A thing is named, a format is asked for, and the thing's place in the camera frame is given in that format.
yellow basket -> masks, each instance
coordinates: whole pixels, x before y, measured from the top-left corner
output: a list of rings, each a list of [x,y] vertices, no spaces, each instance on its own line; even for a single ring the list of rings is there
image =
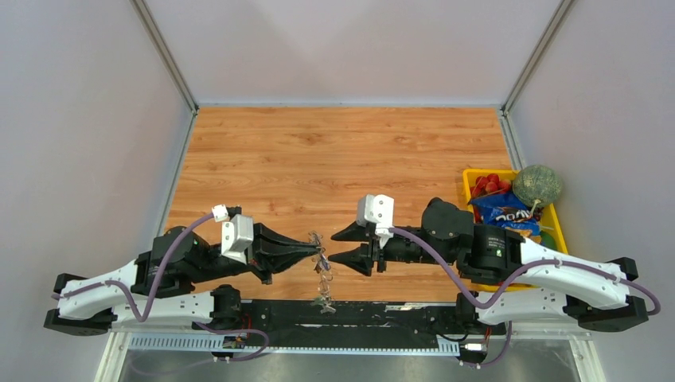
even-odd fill
[[[474,211],[474,206],[469,205],[469,200],[471,199],[470,187],[476,185],[476,178],[483,176],[486,177],[491,173],[499,175],[499,179],[508,179],[513,181],[516,179],[516,170],[488,170],[488,169],[466,169],[462,174],[464,180],[464,197],[466,198],[467,209],[471,212]],[[558,222],[558,214],[556,214],[556,208],[553,207],[553,204],[547,205],[544,207],[544,212],[541,215],[541,221],[539,222],[542,227],[550,227],[551,229],[542,228],[542,230],[548,232],[553,236],[553,239],[556,241],[556,246],[558,247],[559,252],[568,253],[568,246],[565,244],[565,239],[563,238],[563,231],[560,229],[560,223]],[[497,286],[493,285],[483,285],[475,284],[479,290],[484,290],[488,292],[494,292],[497,290]],[[509,286],[507,290],[523,290],[529,289],[530,286],[526,284],[513,284]]]

gray floor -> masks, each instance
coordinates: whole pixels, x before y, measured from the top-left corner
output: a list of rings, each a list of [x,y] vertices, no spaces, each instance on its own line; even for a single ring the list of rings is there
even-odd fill
[[[490,354],[503,341],[493,339]],[[209,359],[205,353],[129,352],[120,382],[398,382],[398,381],[578,381],[568,341],[515,341],[505,358],[491,368],[471,370],[446,357],[389,357],[270,354],[256,360],[203,364],[168,376],[141,376],[128,368],[129,360],[144,372],[175,370]]]

blue snack bag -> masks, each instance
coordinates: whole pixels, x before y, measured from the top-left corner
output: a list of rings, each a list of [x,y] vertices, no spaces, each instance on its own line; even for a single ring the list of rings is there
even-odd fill
[[[510,229],[525,237],[540,235],[539,224],[530,215],[530,209],[513,193],[477,197],[469,204],[478,209],[483,224]]]

perforated metal strip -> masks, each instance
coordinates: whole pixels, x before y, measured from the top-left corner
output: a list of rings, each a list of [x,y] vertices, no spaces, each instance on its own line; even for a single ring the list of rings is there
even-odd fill
[[[133,333],[129,350],[173,350],[186,352],[255,352],[258,346],[246,349],[223,349],[224,337],[214,334]],[[459,344],[438,337],[437,349],[360,349],[360,348],[290,348],[270,346],[265,353],[293,354],[363,354],[381,356],[443,356],[459,355]]]

wooden table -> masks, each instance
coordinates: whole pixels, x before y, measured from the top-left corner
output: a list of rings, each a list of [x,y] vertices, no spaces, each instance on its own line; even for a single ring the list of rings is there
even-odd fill
[[[218,204],[298,240],[324,236],[326,254],[355,248],[330,236],[354,221],[357,201],[383,193],[396,201],[396,225],[419,226],[433,197],[460,206],[465,168],[510,168],[494,109],[379,107],[261,107],[200,109],[167,227],[188,225]],[[197,233],[220,242],[220,225]],[[251,274],[228,283],[242,298],[312,299],[319,276],[310,259],[274,275],[265,286]],[[333,267],[340,300],[454,301],[458,293],[441,267],[388,263],[366,278]]]

